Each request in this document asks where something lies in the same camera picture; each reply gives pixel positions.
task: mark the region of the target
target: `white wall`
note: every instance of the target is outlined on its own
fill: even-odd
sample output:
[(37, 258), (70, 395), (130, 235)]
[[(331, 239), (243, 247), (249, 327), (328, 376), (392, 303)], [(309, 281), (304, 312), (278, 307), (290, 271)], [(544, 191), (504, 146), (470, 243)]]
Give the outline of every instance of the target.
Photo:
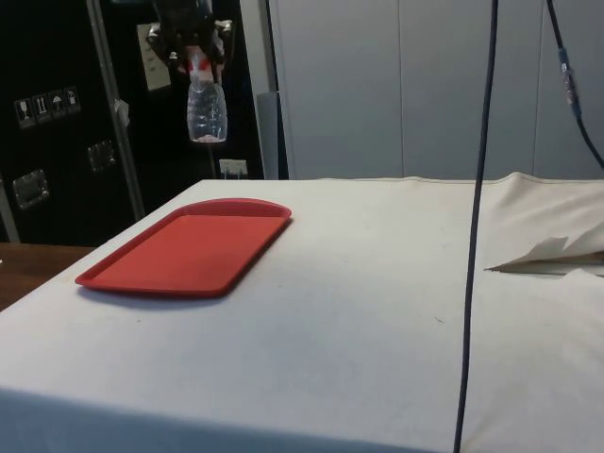
[[(601, 177), (565, 103), (545, 1), (500, 3), (487, 176)], [(604, 149), (604, 2), (555, 3)], [(474, 176), (490, 2), (270, 5), (294, 177)]]

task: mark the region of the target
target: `plastic tray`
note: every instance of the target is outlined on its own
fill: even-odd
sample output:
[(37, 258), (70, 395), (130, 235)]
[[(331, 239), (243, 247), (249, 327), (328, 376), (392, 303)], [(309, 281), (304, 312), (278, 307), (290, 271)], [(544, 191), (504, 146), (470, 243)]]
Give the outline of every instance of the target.
[(267, 201), (229, 198), (175, 210), (75, 283), (104, 291), (217, 297), (228, 293), (290, 223)]

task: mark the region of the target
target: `plastic bottle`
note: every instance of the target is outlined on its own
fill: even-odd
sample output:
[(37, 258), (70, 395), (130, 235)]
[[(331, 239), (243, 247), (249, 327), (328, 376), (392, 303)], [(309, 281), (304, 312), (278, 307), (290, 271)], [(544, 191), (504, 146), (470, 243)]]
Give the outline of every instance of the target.
[(189, 138), (196, 143), (218, 143), (227, 139), (227, 101), (211, 66), (199, 47), (189, 50), (191, 86), (187, 104)]

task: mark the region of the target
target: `robotic arm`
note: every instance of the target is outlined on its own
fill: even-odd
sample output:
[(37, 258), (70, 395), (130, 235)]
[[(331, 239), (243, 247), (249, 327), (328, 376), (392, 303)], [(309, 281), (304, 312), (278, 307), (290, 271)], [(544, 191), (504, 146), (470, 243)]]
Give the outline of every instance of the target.
[(169, 67), (186, 73), (192, 69), (188, 55), (199, 47), (215, 83), (232, 55), (233, 23), (215, 20), (210, 0), (153, 0), (159, 23), (151, 27), (147, 41)]

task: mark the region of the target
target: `tray rim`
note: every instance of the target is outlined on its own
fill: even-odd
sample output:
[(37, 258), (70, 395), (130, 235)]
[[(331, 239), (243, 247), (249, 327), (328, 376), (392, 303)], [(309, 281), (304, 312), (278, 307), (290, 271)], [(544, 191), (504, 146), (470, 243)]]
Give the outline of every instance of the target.
[[(237, 208), (239, 210), (233, 210), (229, 213), (219, 213), (220, 210), (226, 208)], [(174, 220), (187, 215), (197, 216), (218, 216), (218, 217), (230, 217), (230, 216), (241, 216), (241, 217), (271, 217), (281, 218), (283, 222), (281, 225), (262, 242), (259, 250), (253, 254), (243, 265), (241, 272), (239, 272), (233, 279), (231, 279), (226, 285), (221, 288), (211, 290), (157, 290), (157, 289), (145, 289), (145, 288), (119, 288), (115, 283), (111, 282), (98, 282), (94, 279), (105, 269), (110, 267), (114, 262), (119, 260), (121, 257), (127, 255), (131, 250), (139, 246), (141, 243), (146, 241), (148, 238), (153, 236), (158, 231), (170, 225)], [(127, 241), (115, 251), (108, 254), (106, 257), (101, 259), (99, 262), (91, 266), (88, 270), (80, 274), (75, 278), (75, 283), (81, 285), (84, 288), (91, 290), (101, 291), (112, 291), (127, 294), (156, 294), (156, 295), (182, 295), (182, 296), (198, 296), (198, 297), (217, 297), (228, 293), (237, 283), (247, 274), (249, 268), (263, 255), (264, 251), (276, 240), (283, 230), (292, 221), (292, 211), (289, 208), (281, 206), (277, 203), (273, 203), (266, 200), (259, 200), (256, 198), (216, 198), (197, 203), (191, 203), (189, 205), (182, 206), (173, 210), (165, 217), (158, 220), (155, 224), (145, 229), (141, 233), (137, 234), (134, 238)]]

